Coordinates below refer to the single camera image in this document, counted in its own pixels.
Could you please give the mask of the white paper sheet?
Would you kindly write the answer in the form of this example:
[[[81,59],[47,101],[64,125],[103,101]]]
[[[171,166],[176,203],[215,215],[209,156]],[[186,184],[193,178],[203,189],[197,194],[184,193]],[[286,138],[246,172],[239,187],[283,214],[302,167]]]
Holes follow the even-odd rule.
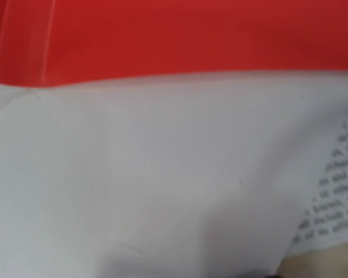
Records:
[[[276,270],[348,113],[348,73],[0,85],[0,277]]]

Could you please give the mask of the red file folder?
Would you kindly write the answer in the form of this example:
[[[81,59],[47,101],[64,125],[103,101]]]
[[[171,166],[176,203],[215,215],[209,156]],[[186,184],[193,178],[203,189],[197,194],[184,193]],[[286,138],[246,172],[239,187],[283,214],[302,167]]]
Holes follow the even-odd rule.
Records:
[[[0,1],[0,83],[348,70],[348,1]]]

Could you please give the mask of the printed text paper sheet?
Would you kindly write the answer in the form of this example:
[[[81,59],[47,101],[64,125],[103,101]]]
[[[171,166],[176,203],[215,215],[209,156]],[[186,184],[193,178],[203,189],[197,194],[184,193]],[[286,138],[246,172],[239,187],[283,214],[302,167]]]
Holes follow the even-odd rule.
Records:
[[[348,114],[287,255],[348,243]]]

